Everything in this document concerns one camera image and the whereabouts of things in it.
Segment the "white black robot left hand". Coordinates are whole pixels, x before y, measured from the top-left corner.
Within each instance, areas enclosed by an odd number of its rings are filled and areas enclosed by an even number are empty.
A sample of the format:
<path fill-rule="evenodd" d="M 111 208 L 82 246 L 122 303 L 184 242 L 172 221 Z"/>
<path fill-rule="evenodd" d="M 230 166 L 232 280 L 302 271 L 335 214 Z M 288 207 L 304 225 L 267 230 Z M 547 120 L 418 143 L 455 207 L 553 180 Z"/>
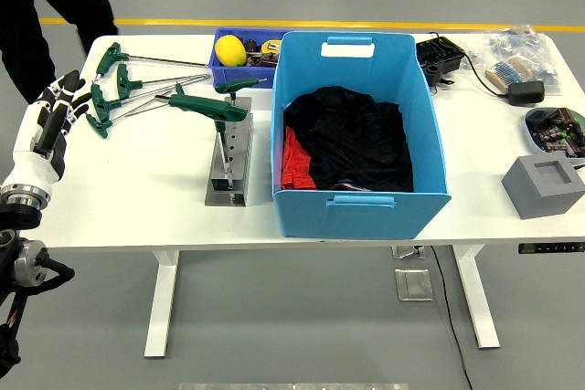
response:
<path fill-rule="evenodd" d="M 13 149 L 14 167 L 1 186 L 4 199 L 37 195 L 47 201 L 65 170 L 66 137 L 89 109 L 90 94 L 77 70 L 50 83 L 28 105 Z"/>

